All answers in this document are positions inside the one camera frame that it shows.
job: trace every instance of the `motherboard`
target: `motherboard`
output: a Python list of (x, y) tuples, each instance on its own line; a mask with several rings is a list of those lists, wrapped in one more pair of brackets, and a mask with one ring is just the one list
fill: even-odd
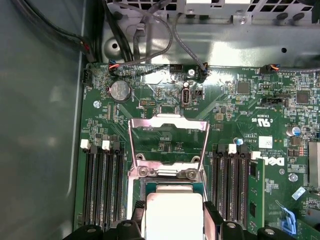
[[(223, 219), (251, 233), (320, 240), (320, 75), (94, 63), (83, 84), (75, 229), (130, 218), (161, 179), (203, 183)], [(158, 170), (137, 168), (148, 162)]]

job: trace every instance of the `ram slot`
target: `ram slot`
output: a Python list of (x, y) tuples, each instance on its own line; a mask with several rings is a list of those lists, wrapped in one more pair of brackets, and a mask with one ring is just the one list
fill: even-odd
[(103, 155), (98, 153), (94, 160), (94, 188), (93, 188), (93, 224), (101, 225), (101, 202), (102, 202), (102, 182), (103, 182)]
[(94, 171), (94, 154), (87, 153), (85, 161), (85, 177), (84, 177), (84, 201), (83, 201), (83, 225), (91, 224), (91, 202), (92, 202), (92, 186)]
[(218, 206), (218, 182), (219, 182), (219, 158), (214, 157), (212, 160), (212, 177), (211, 177), (211, 202)]
[(124, 156), (119, 151), (116, 152), (115, 155), (115, 198), (113, 207), (113, 222), (119, 221), (122, 217), (121, 207), (124, 182)]
[(111, 205), (112, 205), (112, 179), (114, 158), (111, 152), (104, 154), (104, 197), (103, 197), (103, 229), (107, 231), (111, 225)]
[(217, 209), (223, 219), (227, 219), (227, 159), (225, 157), (219, 158), (219, 176), (217, 187)]
[(228, 159), (227, 171), (227, 220), (235, 221), (237, 218), (237, 195), (238, 195), (238, 161), (234, 158)]
[(246, 227), (249, 174), (249, 161), (247, 159), (239, 158), (238, 173), (237, 220)]

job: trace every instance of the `barcode sticker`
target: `barcode sticker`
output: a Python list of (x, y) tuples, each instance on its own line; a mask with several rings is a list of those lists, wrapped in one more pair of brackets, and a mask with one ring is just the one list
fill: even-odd
[(259, 136), (260, 149), (272, 149), (273, 138), (272, 136)]

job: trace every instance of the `metal bracket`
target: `metal bracket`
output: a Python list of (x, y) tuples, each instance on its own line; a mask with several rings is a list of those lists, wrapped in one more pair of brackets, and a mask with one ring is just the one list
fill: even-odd
[(193, 130), (200, 130), (205, 132), (202, 152), (200, 155), (200, 162), (198, 163), (198, 167), (197, 167), (197, 171), (199, 171), (205, 158), (205, 151), (207, 147), (207, 141), (208, 141), (209, 129), (210, 129), (209, 122), (198, 121), (198, 120), (188, 120), (179, 114), (163, 114), (163, 113), (157, 114), (150, 119), (131, 118), (129, 120), (128, 128), (129, 128), (133, 168), (137, 168), (139, 165), (138, 165), (138, 161), (136, 159), (136, 154), (135, 154), (135, 146), (134, 146), (134, 140), (132, 135), (132, 129), (139, 128), (139, 127), (160, 128), (164, 124), (175, 125), (175, 127), (178, 129), (193, 129)]

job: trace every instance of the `blue capacitor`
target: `blue capacitor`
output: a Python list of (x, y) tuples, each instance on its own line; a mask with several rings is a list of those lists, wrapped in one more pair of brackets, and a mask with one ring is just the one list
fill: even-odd
[(235, 137), (233, 139), (233, 143), (237, 146), (241, 146), (242, 144), (244, 144), (244, 140), (242, 138)]
[(289, 137), (299, 137), (301, 134), (301, 130), (300, 127), (298, 126), (290, 126), (288, 127), (288, 129), (286, 130), (286, 134)]

